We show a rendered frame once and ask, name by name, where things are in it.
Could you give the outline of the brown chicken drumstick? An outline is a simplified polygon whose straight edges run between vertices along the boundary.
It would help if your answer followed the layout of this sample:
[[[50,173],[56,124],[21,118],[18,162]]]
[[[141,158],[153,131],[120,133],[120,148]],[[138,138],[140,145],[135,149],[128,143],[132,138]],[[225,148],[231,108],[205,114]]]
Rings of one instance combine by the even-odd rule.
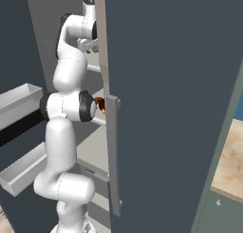
[[[103,112],[106,113],[105,100],[103,97],[96,97],[94,99],[96,106]]]

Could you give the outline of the small white door bin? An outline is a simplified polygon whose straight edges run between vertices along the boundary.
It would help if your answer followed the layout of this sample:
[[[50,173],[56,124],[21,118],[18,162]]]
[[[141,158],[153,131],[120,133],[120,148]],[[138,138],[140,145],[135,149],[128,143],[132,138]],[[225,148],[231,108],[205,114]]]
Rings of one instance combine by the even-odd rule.
[[[33,183],[46,164],[46,147],[44,143],[40,143],[0,172],[0,185],[10,195],[16,197]]]

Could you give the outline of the dark grey freezer door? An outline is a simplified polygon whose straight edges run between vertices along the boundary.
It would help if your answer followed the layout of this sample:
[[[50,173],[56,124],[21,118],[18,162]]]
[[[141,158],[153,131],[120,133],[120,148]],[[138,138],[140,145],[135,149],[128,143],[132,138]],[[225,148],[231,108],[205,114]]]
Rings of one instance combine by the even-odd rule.
[[[243,85],[243,0],[95,0],[119,97],[112,233],[196,233]]]

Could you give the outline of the grey freezer body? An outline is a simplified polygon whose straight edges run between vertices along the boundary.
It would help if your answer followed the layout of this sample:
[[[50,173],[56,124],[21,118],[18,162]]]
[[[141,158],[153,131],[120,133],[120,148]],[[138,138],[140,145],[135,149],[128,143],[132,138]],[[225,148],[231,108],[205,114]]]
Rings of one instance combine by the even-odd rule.
[[[52,78],[57,60],[55,56],[56,39],[59,23],[63,14],[84,13],[84,3],[88,0],[28,0],[31,20],[39,49],[47,90],[54,90]],[[100,125],[91,122],[74,125],[78,145],[96,131]],[[81,165],[77,163],[74,171],[81,173]]]

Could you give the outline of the grey-green base cupboard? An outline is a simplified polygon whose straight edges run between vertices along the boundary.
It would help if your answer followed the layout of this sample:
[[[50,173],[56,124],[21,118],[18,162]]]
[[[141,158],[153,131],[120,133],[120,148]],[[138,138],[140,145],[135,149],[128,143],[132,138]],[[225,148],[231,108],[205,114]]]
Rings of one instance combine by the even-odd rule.
[[[199,200],[199,205],[196,210],[196,216],[191,233],[228,233],[229,227],[232,226],[234,222],[234,220],[227,219],[227,217],[230,215],[229,210],[231,209],[233,212],[236,212],[239,208],[239,203],[235,203],[233,200],[223,196],[221,193],[214,192],[212,184],[216,167],[219,163],[223,146],[225,145],[237,103],[241,95],[242,84],[243,61],[241,62],[237,79],[234,83],[231,100],[227,107],[226,116],[216,141],[214,156],[209,168],[209,173],[207,175],[201,198]],[[220,200],[221,206],[217,206],[215,204],[216,200]]]

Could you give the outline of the large white door bin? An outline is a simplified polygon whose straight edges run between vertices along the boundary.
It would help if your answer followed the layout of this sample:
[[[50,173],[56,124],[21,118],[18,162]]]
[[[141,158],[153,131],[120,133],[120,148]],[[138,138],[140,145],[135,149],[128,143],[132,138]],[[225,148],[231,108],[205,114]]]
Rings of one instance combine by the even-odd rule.
[[[0,94],[0,130],[36,111],[42,96],[41,87],[28,83]]]

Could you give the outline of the grey freezer drawer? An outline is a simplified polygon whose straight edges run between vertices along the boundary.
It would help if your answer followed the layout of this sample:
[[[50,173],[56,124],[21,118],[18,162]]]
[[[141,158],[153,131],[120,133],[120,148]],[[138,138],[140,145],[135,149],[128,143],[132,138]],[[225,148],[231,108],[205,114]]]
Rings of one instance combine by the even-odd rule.
[[[87,205],[88,218],[94,223],[98,233],[111,233],[108,181],[104,176],[81,165],[81,173],[95,183],[95,195]]]

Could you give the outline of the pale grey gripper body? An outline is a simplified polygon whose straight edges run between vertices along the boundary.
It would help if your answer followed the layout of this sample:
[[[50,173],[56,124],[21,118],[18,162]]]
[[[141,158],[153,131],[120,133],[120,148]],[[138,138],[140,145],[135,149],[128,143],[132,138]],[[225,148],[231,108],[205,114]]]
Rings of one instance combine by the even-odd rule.
[[[98,47],[98,40],[88,40],[88,39],[78,39],[77,40],[77,46],[78,49],[81,52],[86,52],[86,51],[93,51],[93,52],[98,52],[99,47]]]

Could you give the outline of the grey rack holding drumstick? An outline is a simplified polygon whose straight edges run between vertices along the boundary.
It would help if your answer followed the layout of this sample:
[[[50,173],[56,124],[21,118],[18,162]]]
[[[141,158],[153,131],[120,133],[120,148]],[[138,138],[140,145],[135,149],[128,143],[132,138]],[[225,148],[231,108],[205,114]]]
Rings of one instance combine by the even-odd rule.
[[[100,90],[95,92],[93,94],[93,98],[103,98],[103,89],[101,88]],[[105,114],[99,108],[99,106],[96,106],[94,109],[94,118],[92,119],[92,122],[100,126],[105,124]]]

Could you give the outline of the wide grey freezer rack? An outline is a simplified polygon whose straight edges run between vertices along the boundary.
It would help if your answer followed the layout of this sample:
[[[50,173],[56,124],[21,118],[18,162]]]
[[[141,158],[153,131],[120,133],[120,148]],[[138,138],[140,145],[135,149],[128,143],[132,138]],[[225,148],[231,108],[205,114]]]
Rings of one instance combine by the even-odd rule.
[[[109,178],[105,126],[100,126],[77,146],[77,162],[105,179]]]

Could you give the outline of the dark door with bins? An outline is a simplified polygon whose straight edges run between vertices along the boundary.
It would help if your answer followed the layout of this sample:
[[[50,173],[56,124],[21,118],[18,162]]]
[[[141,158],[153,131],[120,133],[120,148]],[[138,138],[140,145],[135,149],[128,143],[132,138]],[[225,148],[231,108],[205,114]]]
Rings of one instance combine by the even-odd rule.
[[[28,9],[28,0],[0,0],[0,94],[29,83],[46,88]],[[0,171],[45,139],[47,122],[35,111],[0,131]],[[0,205],[15,233],[50,233],[56,203],[27,187],[11,196],[0,186]]]

